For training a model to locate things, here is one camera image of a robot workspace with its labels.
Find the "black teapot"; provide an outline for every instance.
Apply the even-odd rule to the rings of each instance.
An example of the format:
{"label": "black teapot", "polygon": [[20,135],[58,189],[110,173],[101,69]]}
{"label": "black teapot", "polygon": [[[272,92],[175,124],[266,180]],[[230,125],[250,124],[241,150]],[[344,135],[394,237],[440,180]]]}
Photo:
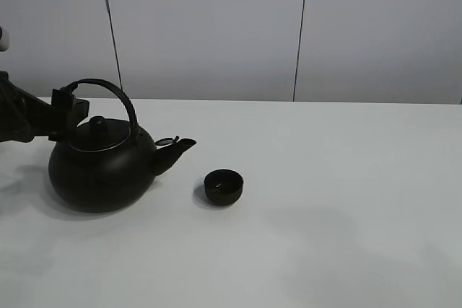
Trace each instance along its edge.
{"label": "black teapot", "polygon": [[[96,116],[79,125],[88,116],[90,104],[72,93],[83,83],[114,93],[125,106],[128,121]],[[34,136],[56,141],[48,163],[52,186],[71,207],[93,213],[114,211],[136,201],[156,176],[196,144],[178,137],[154,142],[138,125],[126,94],[102,79],[82,79],[55,89],[49,105],[0,73],[0,117],[4,122],[0,141],[28,142]]]}

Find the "white table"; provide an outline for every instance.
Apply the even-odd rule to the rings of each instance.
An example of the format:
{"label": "white table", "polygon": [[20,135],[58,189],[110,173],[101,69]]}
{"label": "white table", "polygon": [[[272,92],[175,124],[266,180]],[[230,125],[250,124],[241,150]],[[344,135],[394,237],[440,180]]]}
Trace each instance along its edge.
{"label": "white table", "polygon": [[[198,144],[118,213],[49,198],[45,138],[0,144],[0,307],[462,307],[461,107],[134,105]],[[222,167],[244,193],[212,208],[194,190]]]}

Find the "teapot lid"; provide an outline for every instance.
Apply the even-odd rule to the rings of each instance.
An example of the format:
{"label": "teapot lid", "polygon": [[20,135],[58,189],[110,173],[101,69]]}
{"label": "teapot lid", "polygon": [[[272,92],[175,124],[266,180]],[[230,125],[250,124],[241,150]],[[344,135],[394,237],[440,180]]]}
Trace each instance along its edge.
{"label": "teapot lid", "polygon": [[130,123],[126,120],[106,119],[98,115],[72,132],[69,145],[77,151],[104,151],[125,142],[130,133]]}

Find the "teapot spout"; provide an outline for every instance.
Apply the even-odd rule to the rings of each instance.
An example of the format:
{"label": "teapot spout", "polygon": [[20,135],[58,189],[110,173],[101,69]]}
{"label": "teapot spout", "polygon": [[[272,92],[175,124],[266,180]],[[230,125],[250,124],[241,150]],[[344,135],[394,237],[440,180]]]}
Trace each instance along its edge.
{"label": "teapot spout", "polygon": [[152,161],[152,169],[154,175],[158,176],[170,169],[178,159],[180,159],[181,154],[190,149],[196,144],[196,141],[191,140],[190,138],[182,138],[181,140],[165,146],[161,149],[158,149],[154,152],[154,158]]}

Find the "white wall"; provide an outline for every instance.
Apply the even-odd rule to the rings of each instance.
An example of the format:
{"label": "white wall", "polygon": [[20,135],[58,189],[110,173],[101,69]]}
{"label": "white wall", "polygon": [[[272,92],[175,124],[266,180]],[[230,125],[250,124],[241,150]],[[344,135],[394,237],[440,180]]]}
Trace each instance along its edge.
{"label": "white wall", "polygon": [[296,100],[461,98],[462,0],[306,0]]}
{"label": "white wall", "polygon": [[109,0],[132,97],[291,100],[302,0]]}
{"label": "white wall", "polygon": [[[0,25],[11,40],[0,69],[33,94],[85,77],[118,81],[105,0],[0,0]],[[108,95],[97,87],[77,94]]]}

